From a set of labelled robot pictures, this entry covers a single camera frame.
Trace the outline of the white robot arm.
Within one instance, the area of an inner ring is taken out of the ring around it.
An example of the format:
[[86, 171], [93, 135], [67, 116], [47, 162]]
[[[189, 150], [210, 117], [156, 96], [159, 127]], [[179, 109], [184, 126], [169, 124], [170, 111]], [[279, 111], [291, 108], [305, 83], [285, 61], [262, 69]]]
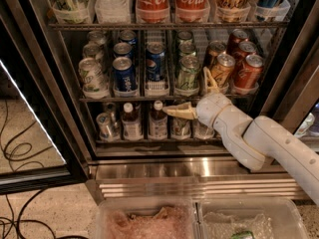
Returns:
[[319, 204], [319, 155], [275, 120], [251, 118], [218, 89], [196, 106], [187, 102], [163, 111], [171, 117], [198, 120], [217, 131], [228, 152], [251, 170], [261, 169], [268, 157], [274, 158]]

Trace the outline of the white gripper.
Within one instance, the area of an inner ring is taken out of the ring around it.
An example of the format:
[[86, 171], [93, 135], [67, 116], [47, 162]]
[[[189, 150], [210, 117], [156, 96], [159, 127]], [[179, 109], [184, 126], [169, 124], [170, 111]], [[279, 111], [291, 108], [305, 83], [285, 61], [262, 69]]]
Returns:
[[204, 89], [207, 93], [194, 108], [191, 102], [177, 106], [164, 107], [162, 110], [169, 116], [185, 120], [195, 120], [196, 118], [204, 125], [212, 127], [217, 116], [231, 105], [231, 100], [222, 93], [216, 80], [211, 75], [209, 68], [203, 68]]

